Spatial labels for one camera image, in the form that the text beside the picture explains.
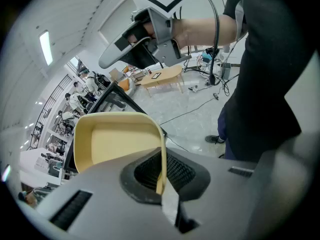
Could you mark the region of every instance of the fluorescent light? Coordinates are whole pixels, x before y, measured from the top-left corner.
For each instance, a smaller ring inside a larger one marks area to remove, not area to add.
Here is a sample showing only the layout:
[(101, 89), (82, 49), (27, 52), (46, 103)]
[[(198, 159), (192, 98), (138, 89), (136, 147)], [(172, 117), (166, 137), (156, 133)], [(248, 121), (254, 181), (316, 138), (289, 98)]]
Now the fluorescent light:
[(39, 39), (46, 64), (49, 66), (53, 61), (50, 49), (49, 32), (44, 32)]
[(5, 182), (7, 180), (10, 171), (11, 171), (11, 166), (8, 164), (2, 174), (2, 177), (1, 177), (2, 182)]

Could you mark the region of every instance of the white floor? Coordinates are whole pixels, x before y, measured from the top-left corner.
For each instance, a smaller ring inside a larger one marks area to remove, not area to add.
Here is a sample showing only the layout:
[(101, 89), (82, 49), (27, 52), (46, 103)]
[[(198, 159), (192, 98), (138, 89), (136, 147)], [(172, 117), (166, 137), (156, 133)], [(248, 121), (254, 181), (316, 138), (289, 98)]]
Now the white floor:
[[(238, 73), (238, 67), (232, 68), (230, 78)], [(196, 71), (182, 73), (182, 77), (184, 85), (182, 82), (180, 84), (183, 93), (180, 93), (177, 84), (166, 84), (149, 88), (151, 94), (151, 97), (149, 97), (147, 90), (138, 86), (132, 99), (158, 124), (162, 124), (174, 117), (197, 109), (206, 101), (214, 98), (213, 93), (218, 93), (222, 86), (220, 83), (218, 86), (200, 90), (206, 88), (206, 78)], [(237, 80), (236, 77), (228, 83), (230, 95), (236, 88)], [(195, 85), (200, 90), (198, 93), (188, 89)], [(205, 136), (218, 134), (217, 119), (221, 109), (229, 99), (222, 89), (218, 96), (219, 100), (213, 99), (199, 109), (167, 122), (161, 127), (168, 133), (168, 137), (189, 152), (214, 157), (222, 155), (225, 151), (224, 144), (205, 142)], [(169, 138), (166, 144), (167, 147), (180, 148)]]

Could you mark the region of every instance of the wooden table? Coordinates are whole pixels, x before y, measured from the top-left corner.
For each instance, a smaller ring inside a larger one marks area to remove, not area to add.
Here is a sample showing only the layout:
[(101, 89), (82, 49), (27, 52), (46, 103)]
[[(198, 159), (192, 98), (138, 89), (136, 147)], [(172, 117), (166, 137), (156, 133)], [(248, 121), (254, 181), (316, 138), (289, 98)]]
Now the wooden table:
[[(148, 88), (156, 87), (156, 86), (160, 86), (160, 85), (172, 84), (172, 83), (177, 83), (180, 92), (183, 93), (183, 90), (182, 90), (181, 85), (178, 80), (178, 75), (180, 75), (183, 84), (185, 84), (184, 79), (182, 78), (181, 72), (182, 72), (181, 65), (174, 65), (174, 66), (166, 67), (161, 70), (156, 70), (156, 71), (152, 72), (152, 74), (146, 75), (139, 82), (139, 84), (141, 84), (147, 90), (150, 97), (151, 97), (151, 95), (150, 95)], [(152, 79), (152, 77), (156, 73), (161, 73), (161, 74), (156, 79)]]

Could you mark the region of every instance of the black shirt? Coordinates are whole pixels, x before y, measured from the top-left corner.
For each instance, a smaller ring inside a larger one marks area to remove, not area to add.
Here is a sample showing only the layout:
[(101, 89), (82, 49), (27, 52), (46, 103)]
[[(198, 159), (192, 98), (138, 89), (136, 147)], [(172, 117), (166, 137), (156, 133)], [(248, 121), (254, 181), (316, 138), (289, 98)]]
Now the black shirt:
[[(239, 1), (227, 0), (223, 14), (235, 19)], [(308, 7), (297, 4), (305, 2), (242, 0), (248, 37), (237, 87), (225, 104), (226, 133), (239, 160), (257, 162), (301, 131), (284, 96), (316, 47), (303, 23)]]

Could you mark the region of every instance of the cable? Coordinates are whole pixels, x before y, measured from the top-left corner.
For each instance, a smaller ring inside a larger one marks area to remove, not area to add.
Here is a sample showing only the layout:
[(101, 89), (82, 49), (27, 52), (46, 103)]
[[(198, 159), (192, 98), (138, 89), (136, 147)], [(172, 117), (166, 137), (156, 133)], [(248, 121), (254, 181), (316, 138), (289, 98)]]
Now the cable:
[(235, 76), (233, 76), (232, 78), (230, 78), (228, 81), (225, 82), (225, 84), (229, 83), (232, 79), (236, 78), (237, 76), (239, 76), (239, 74), (236, 74)]
[(225, 75), (225, 70), (226, 70), (226, 64), (228, 62), (228, 59), (230, 57), (230, 54), (233, 52), (233, 50), (235, 49), (237, 43), (242, 39), (240, 38), (238, 41), (235, 42), (234, 46), (232, 47), (231, 51), (229, 52), (228, 56), (226, 57), (225, 61), (222, 63), (222, 69), (221, 69), (221, 78), (224, 77)]
[(186, 115), (186, 114), (189, 114), (189, 113), (191, 113), (191, 112), (193, 112), (193, 111), (196, 111), (196, 110), (200, 109), (204, 104), (206, 104), (206, 103), (208, 103), (208, 102), (210, 102), (210, 101), (212, 101), (212, 100), (215, 100), (215, 99), (216, 99), (216, 98), (209, 99), (208, 101), (206, 101), (205, 103), (203, 103), (201, 106), (197, 107), (196, 109), (191, 110), (191, 111), (189, 111), (189, 112), (187, 112), (187, 113), (178, 115), (178, 116), (176, 116), (176, 117), (174, 117), (174, 118), (172, 118), (172, 119), (170, 119), (170, 120), (168, 120), (168, 121), (165, 121), (165, 122), (163, 122), (163, 123), (160, 123), (159, 126), (162, 126), (162, 125), (164, 125), (164, 124), (172, 121), (173, 119), (179, 118), (179, 117), (181, 117), (181, 116), (183, 116), (183, 115)]
[[(218, 48), (220, 23), (219, 23), (219, 15), (218, 15), (217, 9), (215, 7), (215, 4), (212, 2), (212, 0), (208, 0), (208, 1), (212, 7), (213, 14), (214, 14), (214, 21), (215, 21), (215, 37), (214, 37), (214, 46), (213, 46), (213, 54), (212, 54), (212, 57), (214, 57), (216, 54), (217, 48)], [(210, 65), (210, 78), (209, 78), (209, 80), (210, 80), (210, 84), (218, 85), (220, 82), (218, 84), (215, 84), (215, 76), (213, 74), (214, 61), (215, 61), (214, 58), (212, 58), (211, 65)]]
[(180, 147), (180, 148), (182, 148), (183, 150), (185, 150), (185, 151), (187, 151), (187, 152), (189, 152), (188, 150), (186, 150), (184, 147), (182, 147), (182, 146), (180, 146), (179, 144), (177, 144), (176, 142), (174, 142), (173, 140), (172, 140), (172, 138), (170, 138), (168, 135), (166, 136), (168, 139), (170, 139), (174, 144), (176, 144), (178, 147)]
[(202, 90), (205, 90), (205, 89), (209, 89), (209, 88), (212, 87), (212, 86), (214, 86), (214, 85), (210, 85), (209, 87), (202, 88), (202, 89), (198, 89), (198, 92), (199, 92), (199, 91), (202, 91)]
[(197, 72), (200, 72), (200, 73), (204, 73), (204, 74), (210, 75), (210, 73), (207, 72), (207, 71), (203, 71), (203, 70), (199, 70), (199, 69), (195, 69), (195, 68), (191, 68), (191, 67), (187, 67), (187, 69), (189, 69), (189, 70), (187, 70), (186, 72), (197, 71)]

